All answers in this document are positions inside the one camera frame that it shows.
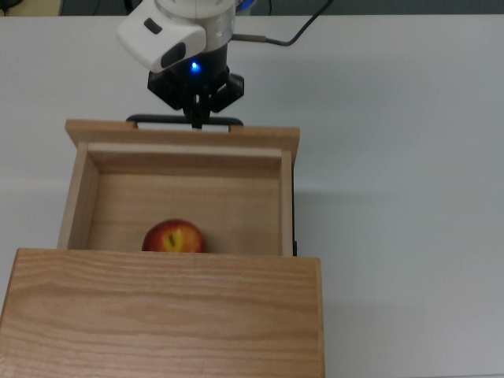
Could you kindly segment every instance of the white table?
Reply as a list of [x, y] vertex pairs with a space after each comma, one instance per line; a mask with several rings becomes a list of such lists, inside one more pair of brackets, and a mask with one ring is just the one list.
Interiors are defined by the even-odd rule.
[[[0, 292], [55, 247], [67, 118], [173, 113], [119, 17], [0, 21]], [[305, 17], [238, 19], [290, 37]], [[504, 374], [504, 17], [336, 17], [291, 48], [232, 43], [224, 115], [302, 128], [300, 254], [323, 262], [327, 377]]]

